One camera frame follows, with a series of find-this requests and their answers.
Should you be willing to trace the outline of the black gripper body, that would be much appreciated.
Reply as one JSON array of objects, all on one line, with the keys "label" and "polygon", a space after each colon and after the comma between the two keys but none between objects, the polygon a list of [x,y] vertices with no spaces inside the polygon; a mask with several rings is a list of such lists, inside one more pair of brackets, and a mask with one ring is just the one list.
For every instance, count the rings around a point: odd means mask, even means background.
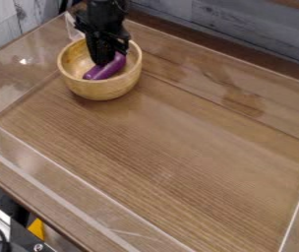
[{"label": "black gripper body", "polygon": [[131,40],[123,26],[128,8],[128,0],[88,0],[87,9],[75,13],[75,29],[83,34],[91,32],[99,40],[112,39],[122,54],[127,53]]}]

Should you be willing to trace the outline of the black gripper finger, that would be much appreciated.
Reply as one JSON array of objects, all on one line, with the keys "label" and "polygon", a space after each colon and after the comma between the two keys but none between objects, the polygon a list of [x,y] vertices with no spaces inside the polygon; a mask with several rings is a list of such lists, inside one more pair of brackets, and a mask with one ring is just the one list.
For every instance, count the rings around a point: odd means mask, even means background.
[{"label": "black gripper finger", "polygon": [[100,40],[96,38],[96,36],[91,33],[85,33],[85,39],[87,39],[87,46],[89,49],[89,54],[92,57],[92,60],[96,64],[102,63],[102,58],[100,58]]},{"label": "black gripper finger", "polygon": [[99,42],[99,64],[107,65],[118,51],[118,43],[112,39],[102,39]]}]

